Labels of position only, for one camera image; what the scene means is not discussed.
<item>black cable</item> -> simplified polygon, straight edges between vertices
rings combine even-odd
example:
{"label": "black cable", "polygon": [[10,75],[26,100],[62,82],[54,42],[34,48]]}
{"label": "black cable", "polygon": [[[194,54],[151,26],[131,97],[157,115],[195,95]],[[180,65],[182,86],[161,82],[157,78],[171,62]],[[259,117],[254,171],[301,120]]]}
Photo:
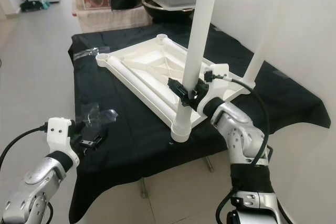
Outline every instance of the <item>black cable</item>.
{"label": "black cable", "polygon": [[289,219],[289,217],[287,216],[287,214],[285,213],[284,209],[282,208],[282,205],[280,204],[280,201],[279,199],[277,199],[278,201],[278,208],[279,208],[279,211],[280,213],[282,214],[282,216],[284,217],[284,219],[286,220],[286,222],[288,224],[293,224],[293,222]]}
{"label": "black cable", "polygon": [[16,137],[13,141],[11,141],[7,146],[6,148],[4,149],[4,151],[2,152],[1,156],[0,156],[0,170],[1,170],[1,166],[2,166],[2,163],[5,159],[5,156],[7,154],[7,152],[9,151],[9,149],[17,142],[19,141],[21,138],[23,138],[24,136],[26,135],[29,135],[30,133],[33,133],[33,132],[37,132],[37,131],[45,131],[47,129],[47,124],[45,123],[44,125],[38,127],[38,128],[35,128],[35,129],[32,129],[30,131],[26,131],[25,133],[22,133],[20,136]]}
{"label": "black cable", "polygon": [[269,152],[268,152],[268,162],[271,161],[271,158],[272,158],[272,154],[273,154],[273,148],[269,145],[267,145],[267,148],[269,149]]}
{"label": "black cable", "polygon": [[241,86],[243,86],[244,88],[246,88],[248,91],[251,92],[251,94],[257,99],[257,101],[259,102],[260,104],[260,107],[261,107],[261,110],[263,111],[263,114],[264,114],[264,117],[265,117],[265,122],[266,122],[266,132],[264,133],[265,136],[264,136],[264,139],[263,139],[263,142],[261,144],[261,147],[257,153],[257,155],[255,156],[255,158],[253,159],[252,161],[252,165],[256,165],[258,160],[261,158],[266,146],[267,146],[267,141],[268,141],[268,136],[269,136],[269,117],[268,117],[268,113],[267,113],[267,110],[266,110],[266,107],[265,107],[265,104],[263,102],[263,100],[261,99],[261,97],[258,95],[258,93],[253,90],[252,88],[250,88],[248,85],[246,85],[245,83],[242,83],[241,81],[238,81],[238,80],[235,80],[235,79],[232,79],[232,82],[235,82]]}
{"label": "black cable", "polygon": [[221,221],[221,217],[220,217],[220,215],[221,215],[221,211],[222,211],[222,209],[223,209],[223,207],[225,206],[225,204],[229,201],[229,199],[236,193],[236,192],[238,192],[238,190],[239,190],[239,186],[237,186],[237,187],[233,187],[232,189],[231,189],[231,191],[225,196],[225,198],[222,200],[222,202],[221,203],[219,203],[219,205],[218,205],[218,207],[217,207],[217,209],[216,209],[216,221],[217,221],[217,223],[218,224],[223,224],[222,223],[222,221]]}
{"label": "black cable", "polygon": [[54,209],[52,208],[52,205],[51,205],[50,202],[48,202],[48,207],[50,209],[50,215],[49,215],[49,219],[48,219],[48,221],[47,221],[46,224],[50,224],[51,223],[51,220],[53,218],[52,216],[54,215]]}

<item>black tablecloth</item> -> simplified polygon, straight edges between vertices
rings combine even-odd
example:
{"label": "black tablecloth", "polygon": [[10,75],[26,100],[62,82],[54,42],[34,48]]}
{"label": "black tablecloth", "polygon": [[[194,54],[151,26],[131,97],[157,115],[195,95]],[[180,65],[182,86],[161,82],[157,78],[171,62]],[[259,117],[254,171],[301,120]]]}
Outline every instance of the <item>black tablecloth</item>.
{"label": "black tablecloth", "polygon": [[[167,34],[187,47],[190,24],[155,24],[152,26],[74,35],[69,55],[93,47],[116,51]],[[253,53],[227,34],[209,29],[205,58],[214,63],[228,63],[230,71],[243,76]],[[117,121],[109,124],[109,137],[103,145],[77,168],[77,181],[69,212],[70,223],[79,221],[92,202],[105,190],[148,177],[171,167],[226,149],[223,138],[205,120],[192,130],[186,143],[171,140],[170,129],[106,68],[96,64],[94,55],[73,61],[76,116],[82,106],[98,102],[100,110],[114,109]],[[270,117],[270,130],[298,122],[330,126],[323,102],[308,90],[264,63],[256,79],[255,90],[263,98]],[[264,121],[253,97],[241,95],[234,101],[254,124],[263,129]]]}

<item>tiled floor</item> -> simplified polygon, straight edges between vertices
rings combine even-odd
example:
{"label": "tiled floor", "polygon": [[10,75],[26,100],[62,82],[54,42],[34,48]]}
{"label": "tiled floor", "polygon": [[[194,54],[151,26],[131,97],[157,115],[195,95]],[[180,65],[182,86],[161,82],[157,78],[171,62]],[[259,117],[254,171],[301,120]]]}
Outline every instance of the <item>tiled floor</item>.
{"label": "tiled floor", "polygon": [[[71,15],[71,0],[6,22],[0,25],[4,43],[0,49],[0,149],[50,117],[74,118],[73,69],[67,50],[70,37],[81,32]],[[0,209],[20,178],[47,152],[43,133],[30,135],[13,147],[0,174]],[[230,189],[229,166],[227,153],[210,159],[214,173],[199,159],[146,178],[149,199],[141,198],[140,182],[112,188],[93,203],[81,222],[215,223],[217,204]],[[51,200],[53,224],[68,223],[75,180],[73,171]]]}

